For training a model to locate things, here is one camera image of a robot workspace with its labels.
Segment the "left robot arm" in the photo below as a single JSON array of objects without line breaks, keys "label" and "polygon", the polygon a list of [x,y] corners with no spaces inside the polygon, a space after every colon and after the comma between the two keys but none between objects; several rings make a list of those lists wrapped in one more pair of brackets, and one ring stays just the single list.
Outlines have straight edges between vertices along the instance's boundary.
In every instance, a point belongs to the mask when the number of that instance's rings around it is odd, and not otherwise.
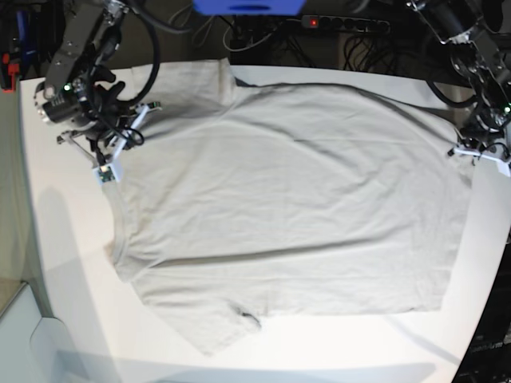
[{"label": "left robot arm", "polygon": [[430,28],[431,36],[450,49],[455,71],[473,90],[465,101],[453,101],[428,80],[432,92],[455,109],[471,112],[458,130],[450,155],[484,158],[510,170],[510,64],[473,1],[408,1]]}]

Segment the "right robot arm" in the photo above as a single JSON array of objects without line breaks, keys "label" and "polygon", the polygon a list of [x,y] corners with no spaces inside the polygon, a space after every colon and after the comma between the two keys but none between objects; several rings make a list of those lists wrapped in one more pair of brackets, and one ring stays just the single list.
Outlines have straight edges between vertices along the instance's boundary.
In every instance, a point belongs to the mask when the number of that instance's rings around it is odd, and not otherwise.
[{"label": "right robot arm", "polygon": [[138,1],[91,1],[81,5],[65,29],[43,82],[34,92],[38,115],[47,124],[66,124],[59,144],[73,145],[94,167],[111,164],[120,152],[141,146],[139,126],[161,108],[144,101],[160,69],[160,44],[154,25],[140,16],[153,48],[149,78],[139,93],[120,99],[125,83],[106,64],[117,52],[126,14],[137,13]]}]

